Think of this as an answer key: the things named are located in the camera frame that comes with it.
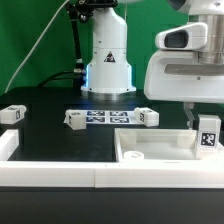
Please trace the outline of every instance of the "white tray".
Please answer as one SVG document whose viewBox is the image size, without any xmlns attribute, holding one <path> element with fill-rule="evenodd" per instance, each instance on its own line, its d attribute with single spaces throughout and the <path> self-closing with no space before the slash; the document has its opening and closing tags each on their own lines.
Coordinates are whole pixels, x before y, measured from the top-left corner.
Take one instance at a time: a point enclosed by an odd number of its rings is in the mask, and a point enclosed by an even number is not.
<svg viewBox="0 0 224 224">
<path fill-rule="evenodd" d="M 196 143 L 194 130 L 115 129 L 118 162 L 197 160 Z M 223 146 L 219 143 L 218 149 L 207 153 L 204 159 L 224 160 Z"/>
</svg>

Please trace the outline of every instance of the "white robot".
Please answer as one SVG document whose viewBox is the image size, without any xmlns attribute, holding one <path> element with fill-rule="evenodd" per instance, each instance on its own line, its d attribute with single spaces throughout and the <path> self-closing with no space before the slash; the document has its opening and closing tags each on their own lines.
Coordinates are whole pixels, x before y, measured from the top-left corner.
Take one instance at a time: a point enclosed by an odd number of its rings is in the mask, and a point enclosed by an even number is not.
<svg viewBox="0 0 224 224">
<path fill-rule="evenodd" d="M 82 95 L 100 100 L 119 100 L 135 93 L 132 68 L 126 59 L 127 24 L 113 7 L 117 0 L 79 0 L 80 21 L 93 16 L 93 58 L 87 66 Z"/>
<path fill-rule="evenodd" d="M 149 99 L 224 102 L 224 0 L 168 0 L 188 23 L 159 33 L 145 79 Z"/>
</svg>

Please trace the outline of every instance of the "white cube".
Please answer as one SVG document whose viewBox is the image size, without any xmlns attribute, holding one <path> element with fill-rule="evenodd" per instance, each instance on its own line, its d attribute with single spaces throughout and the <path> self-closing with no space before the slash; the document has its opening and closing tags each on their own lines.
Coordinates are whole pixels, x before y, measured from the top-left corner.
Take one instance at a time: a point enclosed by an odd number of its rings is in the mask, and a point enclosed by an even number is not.
<svg viewBox="0 0 224 224">
<path fill-rule="evenodd" d="M 217 154 L 221 120 L 218 116 L 199 115 L 199 130 L 197 138 L 198 159 Z"/>
<path fill-rule="evenodd" d="M 0 111 L 1 124 L 15 124 L 24 118 L 25 112 L 25 106 L 11 105 Z"/>
<path fill-rule="evenodd" d="M 86 115 L 82 110 L 67 110 L 65 122 L 73 130 L 86 129 Z"/>
<path fill-rule="evenodd" d="M 153 127 L 159 125 L 159 113 L 151 110 L 148 107 L 135 108 L 134 110 L 136 120 L 143 123 L 147 127 Z"/>
</svg>

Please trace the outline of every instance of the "black table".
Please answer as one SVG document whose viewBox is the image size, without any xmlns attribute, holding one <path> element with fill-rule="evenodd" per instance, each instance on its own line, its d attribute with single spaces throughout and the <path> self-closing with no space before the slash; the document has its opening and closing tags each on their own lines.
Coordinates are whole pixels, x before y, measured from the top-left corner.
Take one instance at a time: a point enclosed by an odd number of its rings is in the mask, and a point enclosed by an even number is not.
<svg viewBox="0 0 224 224">
<path fill-rule="evenodd" d="M 10 161 L 116 162 L 114 128 L 127 126 L 91 124 L 86 130 L 72 131 L 63 124 L 67 109 L 126 111 L 150 107 L 160 113 L 157 128 L 187 129 L 182 103 L 152 102 L 142 91 L 135 98 L 102 102 L 82 98 L 79 91 L 69 88 L 23 87 L 0 97 L 0 109 L 13 104 L 25 105 L 28 111 L 15 125 L 0 126 L 1 133 L 8 128 L 20 132 L 21 144 Z M 223 117 L 219 105 L 196 104 L 193 112 L 195 117 L 198 113 Z M 221 224 L 223 206 L 223 189 L 0 187 L 4 224 Z"/>
</svg>

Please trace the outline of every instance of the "green wall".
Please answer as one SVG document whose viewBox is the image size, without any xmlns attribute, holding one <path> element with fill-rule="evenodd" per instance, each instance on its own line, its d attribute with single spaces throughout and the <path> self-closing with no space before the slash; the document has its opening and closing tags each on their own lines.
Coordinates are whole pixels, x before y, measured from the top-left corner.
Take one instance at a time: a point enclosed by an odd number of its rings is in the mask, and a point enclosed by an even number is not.
<svg viewBox="0 0 224 224">
<path fill-rule="evenodd" d="M 0 94 L 10 77 L 32 48 L 63 0 L 0 0 Z M 116 12 L 124 17 L 125 5 Z M 156 50 L 155 35 L 186 23 L 186 16 L 175 12 L 166 0 L 144 0 L 127 5 L 128 61 L 133 66 L 133 84 L 142 89 L 145 72 Z M 85 63 L 92 55 L 92 22 L 79 24 Z M 70 21 L 63 10 L 44 36 L 36 51 L 13 82 L 13 87 L 35 86 L 46 77 L 75 66 Z M 55 82 L 55 86 L 65 85 Z"/>
</svg>

